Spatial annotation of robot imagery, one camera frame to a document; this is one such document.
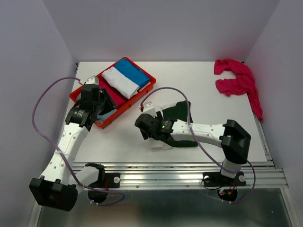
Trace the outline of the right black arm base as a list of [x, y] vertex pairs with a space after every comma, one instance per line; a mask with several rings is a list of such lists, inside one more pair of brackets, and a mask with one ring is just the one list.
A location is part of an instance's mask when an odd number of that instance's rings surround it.
[[233, 188], [247, 185], [242, 171], [239, 171], [232, 178], [222, 175], [220, 171], [204, 172], [201, 183], [207, 189]]

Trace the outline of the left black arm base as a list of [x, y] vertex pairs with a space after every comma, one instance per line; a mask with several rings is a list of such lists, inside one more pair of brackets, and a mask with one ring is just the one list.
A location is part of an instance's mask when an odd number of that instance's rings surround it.
[[120, 173], [107, 173], [102, 164], [89, 162], [85, 168], [92, 170], [93, 173], [89, 175], [89, 182], [87, 186], [92, 188], [119, 188], [120, 187]]

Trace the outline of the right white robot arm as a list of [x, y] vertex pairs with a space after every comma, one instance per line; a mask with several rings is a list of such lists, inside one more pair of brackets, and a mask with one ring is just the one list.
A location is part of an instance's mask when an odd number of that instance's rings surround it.
[[205, 125], [185, 122], [180, 119], [164, 119], [141, 114], [135, 121], [144, 140], [153, 139], [174, 148], [202, 146], [202, 143], [217, 146], [225, 158], [218, 172], [218, 180], [229, 184], [235, 179], [242, 165], [248, 161], [251, 135], [235, 120], [225, 124]]

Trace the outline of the cream and green t-shirt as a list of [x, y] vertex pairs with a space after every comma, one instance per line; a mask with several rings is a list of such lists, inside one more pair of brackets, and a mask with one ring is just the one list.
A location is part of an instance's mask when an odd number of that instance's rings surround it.
[[[187, 122], [187, 104], [186, 101], [180, 101], [169, 105], [155, 106], [156, 111], [160, 111], [164, 119], [178, 119]], [[159, 140], [148, 139], [150, 149], [173, 149], [173, 148], [195, 148], [197, 143], [194, 141], [169, 140], [168, 143], [164, 143]]]

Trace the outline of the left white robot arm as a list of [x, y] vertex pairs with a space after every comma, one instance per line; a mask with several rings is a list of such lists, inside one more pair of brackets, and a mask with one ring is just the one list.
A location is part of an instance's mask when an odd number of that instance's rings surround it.
[[104, 166], [87, 163], [74, 173], [71, 166], [79, 148], [100, 114], [113, 110], [108, 92], [97, 84], [82, 86], [81, 97], [68, 112], [60, 141], [39, 178], [33, 178], [29, 189], [36, 202], [45, 207], [70, 211], [84, 189], [108, 187]]

